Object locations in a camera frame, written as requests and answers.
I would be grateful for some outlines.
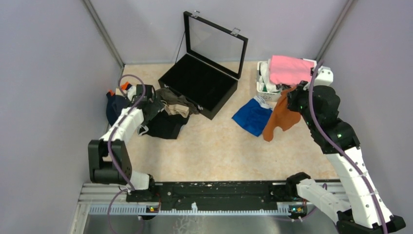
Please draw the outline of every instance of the floor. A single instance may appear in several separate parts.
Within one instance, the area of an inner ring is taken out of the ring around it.
[[[159,88],[158,79],[172,65],[127,65],[124,74]],[[133,135],[127,145],[133,169],[156,181],[284,180],[298,172],[338,178],[302,119],[286,132],[277,128],[272,142],[253,136],[231,119],[256,95],[256,69],[257,62],[245,62],[238,90],[215,118],[191,115],[177,140]]]

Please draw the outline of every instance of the orange cloth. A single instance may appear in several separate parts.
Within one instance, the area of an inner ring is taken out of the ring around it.
[[[279,126],[283,131],[287,131],[294,124],[300,121],[301,115],[298,112],[287,109],[287,93],[295,89],[291,88],[281,92],[281,97],[277,101],[277,105],[272,112],[270,119],[263,131],[264,140],[270,142],[274,138],[274,129]]]

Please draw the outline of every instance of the open box lid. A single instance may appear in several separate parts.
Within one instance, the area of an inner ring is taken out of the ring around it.
[[[187,53],[239,79],[248,38],[188,11],[184,12]]]

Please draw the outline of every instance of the black box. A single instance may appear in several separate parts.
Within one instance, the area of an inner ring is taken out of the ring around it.
[[[225,29],[187,11],[184,25],[187,53],[159,84],[185,96],[201,114],[213,119],[237,90],[248,39],[238,35],[239,29]],[[219,64],[234,60],[239,61],[236,68]]]

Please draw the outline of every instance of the blue cloth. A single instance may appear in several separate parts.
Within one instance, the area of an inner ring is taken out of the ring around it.
[[[251,99],[234,114],[232,119],[243,129],[258,137],[263,133],[271,113],[271,109],[265,109],[255,99]]]

